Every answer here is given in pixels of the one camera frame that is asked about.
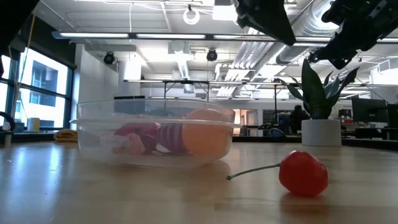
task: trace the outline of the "ductwork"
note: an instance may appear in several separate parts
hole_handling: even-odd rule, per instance
[[[323,13],[330,8],[330,0],[315,0],[292,26],[296,36],[330,36],[338,26],[322,22]],[[276,57],[276,63],[289,64],[301,56],[308,47],[289,47]]]

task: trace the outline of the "wooden table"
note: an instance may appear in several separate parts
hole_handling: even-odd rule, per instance
[[[398,154],[353,147],[234,143],[221,161],[193,170],[137,169],[83,160],[76,144],[0,149],[0,223],[398,223]],[[290,151],[325,163],[330,185],[294,197],[275,164]]]

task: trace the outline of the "clear plastic bin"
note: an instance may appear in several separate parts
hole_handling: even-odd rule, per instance
[[[141,167],[192,168],[221,159],[235,112],[196,100],[114,100],[78,104],[80,152],[87,159]]]

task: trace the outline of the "ceiling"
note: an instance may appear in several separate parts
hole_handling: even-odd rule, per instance
[[[195,25],[189,25],[183,20],[186,6],[169,4],[164,6],[165,11],[163,11],[160,4],[141,6],[76,0],[41,0],[37,6],[37,16],[63,32],[129,32],[130,29],[131,32],[162,33],[243,34],[248,32],[248,29],[241,29],[233,21],[213,20],[211,10],[215,0],[204,0],[202,2],[203,6],[194,7],[195,9],[203,10],[200,13],[200,20]],[[295,18],[309,2],[310,0],[297,0],[297,6],[287,11],[289,19]],[[393,32],[391,35],[398,36],[398,31]],[[156,74],[171,74],[173,70],[178,70],[177,62],[165,60],[168,55],[169,42],[168,40],[92,40],[90,44],[135,45],[146,61],[142,72],[146,79],[151,79]],[[232,62],[242,46],[242,42],[188,41],[188,43],[190,51],[194,55],[193,60],[187,62],[189,69],[213,72],[217,63],[206,61],[208,49],[216,49],[218,60],[230,60]],[[376,63],[378,62],[387,60],[386,57],[391,56],[398,56],[398,45],[377,45],[368,52],[358,54],[358,57],[347,68],[361,66],[358,77],[366,82],[369,77],[368,68],[377,65]],[[302,58],[293,65],[287,66],[281,72],[284,72],[285,75],[299,77],[301,74],[301,62]],[[261,66],[263,64],[256,66],[256,71],[248,75],[257,73]],[[339,73],[327,61],[312,65],[312,68],[319,74],[321,79],[325,78],[330,72]],[[258,74],[255,81],[263,82],[265,79],[262,74]]]

